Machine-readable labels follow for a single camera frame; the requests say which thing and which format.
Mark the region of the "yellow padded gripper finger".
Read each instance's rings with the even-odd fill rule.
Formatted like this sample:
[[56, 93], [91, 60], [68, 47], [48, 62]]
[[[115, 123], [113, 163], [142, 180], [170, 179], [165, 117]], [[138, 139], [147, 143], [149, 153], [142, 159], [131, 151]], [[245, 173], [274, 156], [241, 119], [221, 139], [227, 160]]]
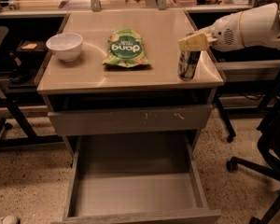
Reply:
[[204, 27], [202, 29], [187, 33], [187, 36], [201, 34], [201, 33], [204, 33], [206, 35], [212, 35], [211, 29], [209, 27]]
[[204, 33], [186, 36], [178, 41], [181, 51], [203, 51], [207, 50], [217, 39], [212, 35]]

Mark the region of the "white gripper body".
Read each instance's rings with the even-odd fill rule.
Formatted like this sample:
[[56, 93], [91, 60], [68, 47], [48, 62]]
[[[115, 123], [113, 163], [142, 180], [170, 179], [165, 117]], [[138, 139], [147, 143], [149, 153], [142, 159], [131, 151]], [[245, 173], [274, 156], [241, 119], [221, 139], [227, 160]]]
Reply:
[[241, 38], [242, 13], [232, 13], [217, 19], [206, 31], [212, 36], [211, 47], [215, 50], [226, 52], [242, 49], [244, 47]]

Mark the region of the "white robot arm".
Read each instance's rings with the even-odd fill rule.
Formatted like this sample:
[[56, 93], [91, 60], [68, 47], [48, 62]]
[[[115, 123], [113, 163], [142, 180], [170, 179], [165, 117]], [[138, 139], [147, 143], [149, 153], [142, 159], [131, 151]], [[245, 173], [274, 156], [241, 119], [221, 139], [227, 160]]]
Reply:
[[181, 51], [212, 47], [226, 52], [256, 46], [280, 49], [280, 2], [221, 17], [180, 39], [178, 45]]

